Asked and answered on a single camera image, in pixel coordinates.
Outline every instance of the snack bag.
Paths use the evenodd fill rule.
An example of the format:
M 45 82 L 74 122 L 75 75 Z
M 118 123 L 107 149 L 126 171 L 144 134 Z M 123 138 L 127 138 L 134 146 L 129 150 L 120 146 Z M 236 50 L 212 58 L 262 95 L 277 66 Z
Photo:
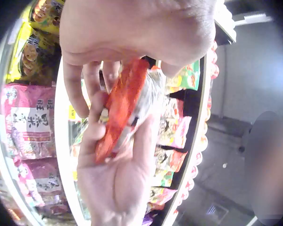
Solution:
M 59 58 L 55 56 L 54 42 L 24 23 L 13 50 L 7 83 L 51 86 Z
M 164 94 L 165 94 L 165 95 L 169 95 L 170 93 L 176 93 L 176 92 L 178 92 L 178 91 L 180 91 L 180 90 L 182 90 L 182 89 L 184 89 L 184 88 L 182 88 L 182 87 L 170 87 L 170 86 L 166 86 L 165 91 L 164 91 Z
M 142 221 L 142 226 L 150 226 L 153 223 L 153 219 L 146 214 L 143 221 Z
M 151 187 L 150 192 L 150 203 L 154 203 L 157 205 L 163 205 L 170 199 L 172 199 L 173 195 L 177 192 L 177 190 L 171 190 L 168 188 L 162 187 Z
M 8 142 L 21 159 L 55 156 L 54 87 L 6 85 L 1 96 Z
M 187 153 L 181 153 L 175 150 L 164 150 L 156 147 L 154 153 L 156 168 L 178 172 L 186 155 Z
M 96 162 L 115 156 L 129 143 L 133 134 L 147 118 L 150 109 L 162 98 L 164 75 L 161 69 L 148 69 L 143 59 L 134 60 L 121 72 L 106 108 L 106 134 L 96 144 Z
M 156 169 L 155 175 L 152 178 L 152 186 L 170 187 L 174 172 Z
M 35 206 L 65 205 L 65 194 L 55 158 L 16 161 L 19 181 L 25 184 Z
M 182 89 L 198 90 L 200 77 L 199 60 L 189 64 L 181 69 L 181 71 L 172 79 L 166 79 L 167 87 L 181 87 Z
M 39 0 L 29 5 L 22 18 L 33 28 L 59 35 L 59 26 L 65 0 Z
M 163 96 L 161 117 L 175 119 L 183 117 L 183 101 Z
M 150 213 L 151 211 L 153 210 L 163 210 L 165 204 L 163 205 L 157 205 L 155 203 L 151 203 L 151 202 L 148 202 L 147 203 L 147 210 L 146 210 L 146 214 Z
M 184 148 L 191 117 L 161 118 L 157 144 Z

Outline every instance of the hand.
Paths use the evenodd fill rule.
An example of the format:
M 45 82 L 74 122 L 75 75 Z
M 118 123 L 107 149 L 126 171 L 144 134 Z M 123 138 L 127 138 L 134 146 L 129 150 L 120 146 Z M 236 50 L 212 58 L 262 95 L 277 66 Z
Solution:
M 155 170 L 160 114 L 150 115 L 140 125 L 133 145 L 109 162 L 95 165 L 95 144 L 105 134 L 105 126 L 98 121 L 107 98 L 106 93 L 97 92 L 92 99 L 78 158 L 78 187 L 91 213 L 92 226 L 141 225 Z
M 126 64 L 145 55 L 161 60 L 166 76 L 203 57 L 215 38 L 216 0 L 67 0 L 60 24 L 65 86 L 77 114 L 89 110 L 80 87 L 83 71 L 91 99 Z

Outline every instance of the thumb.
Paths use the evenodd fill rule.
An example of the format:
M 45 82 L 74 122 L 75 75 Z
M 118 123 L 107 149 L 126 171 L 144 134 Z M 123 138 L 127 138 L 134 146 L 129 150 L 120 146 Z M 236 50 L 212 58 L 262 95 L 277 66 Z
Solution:
M 151 114 L 140 125 L 134 136 L 133 162 L 145 171 L 154 167 L 154 152 L 158 138 L 160 114 Z

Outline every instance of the wall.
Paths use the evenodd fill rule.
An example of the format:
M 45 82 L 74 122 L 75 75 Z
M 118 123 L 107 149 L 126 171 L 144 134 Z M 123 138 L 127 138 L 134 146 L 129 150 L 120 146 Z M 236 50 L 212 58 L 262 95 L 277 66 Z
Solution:
M 220 73 L 212 88 L 212 113 L 253 123 L 264 111 L 274 111 L 283 120 L 280 32 L 271 22 L 235 31 L 237 43 L 216 51 Z

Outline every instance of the shelf edge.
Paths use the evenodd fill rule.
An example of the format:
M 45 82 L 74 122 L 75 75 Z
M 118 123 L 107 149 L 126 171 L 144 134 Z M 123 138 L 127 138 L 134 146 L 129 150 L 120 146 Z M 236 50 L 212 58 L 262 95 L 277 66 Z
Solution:
M 1 43 L 0 43 L 0 64 L 1 64 L 1 58 L 2 58 L 2 54 L 4 52 L 4 48 L 5 48 L 5 45 L 6 45 L 7 38 L 9 38 L 9 37 L 6 34 L 4 36 L 4 38 L 1 40 Z M 13 178 L 10 174 L 10 169 L 8 168 L 5 156 L 2 152 L 1 139 L 0 139 L 0 173 L 2 175 L 4 183 L 6 184 L 8 190 L 10 192 L 10 195 L 12 196 L 14 201 L 16 202 L 18 208 L 21 210 L 23 215 L 29 221 L 29 223 L 31 223 L 33 226 L 40 226 L 40 225 L 43 226 L 44 224 L 42 223 L 41 217 L 37 214 L 36 211 L 34 211 L 32 209 L 32 207 L 30 207 L 31 210 L 29 209 L 29 207 L 27 206 L 27 203 L 25 202 L 24 197 L 22 196 L 22 194 L 20 194 L 19 190 L 16 187 L 16 184 L 13 181 Z
M 222 22 L 218 16 L 215 16 L 214 18 L 215 24 L 220 27 L 224 33 L 228 36 L 228 38 L 231 40 L 231 42 L 236 42 L 236 32 L 234 29 L 227 29 L 225 26 L 222 25 Z
M 68 95 L 64 84 L 63 57 L 61 58 L 54 100 L 54 134 L 60 177 L 63 189 L 78 226 L 90 226 L 81 210 L 75 183 L 72 176 L 69 143 L 68 143 Z
M 175 197 L 174 200 L 171 204 L 171 207 L 162 223 L 162 226 L 172 226 L 174 222 L 171 221 L 172 219 L 172 215 L 174 213 L 174 211 L 177 209 L 178 207 L 178 203 L 181 200 L 181 195 L 185 190 L 185 186 L 189 180 L 188 177 L 193 165 L 193 159 L 195 159 L 195 156 L 197 154 L 196 148 L 201 136 L 202 136 L 202 129 L 200 129 L 200 124 L 203 123 L 205 121 L 205 118 L 207 116 L 207 105 L 208 105 L 208 96 L 209 96 L 209 91 L 210 91 L 210 83 L 211 83 L 211 74 L 210 74 L 210 70 L 209 70 L 209 63 L 207 62 L 207 55 L 205 55 L 204 57 L 204 71 L 203 71 L 203 87 L 202 87 L 202 92 L 201 92 L 201 100 L 200 100 L 200 107 L 199 107 L 199 113 L 198 113 L 198 118 L 197 118 L 197 124 L 196 124 L 196 130 L 195 130 L 195 134 L 194 134 L 194 138 L 193 138 L 193 143 L 192 143 L 192 147 L 191 147 L 191 154 L 189 155 L 189 159 L 188 159 L 188 163 L 187 166 L 184 170 L 183 173 L 183 177 L 181 179 L 181 182 L 179 184 L 179 189 L 178 191 L 175 193 Z

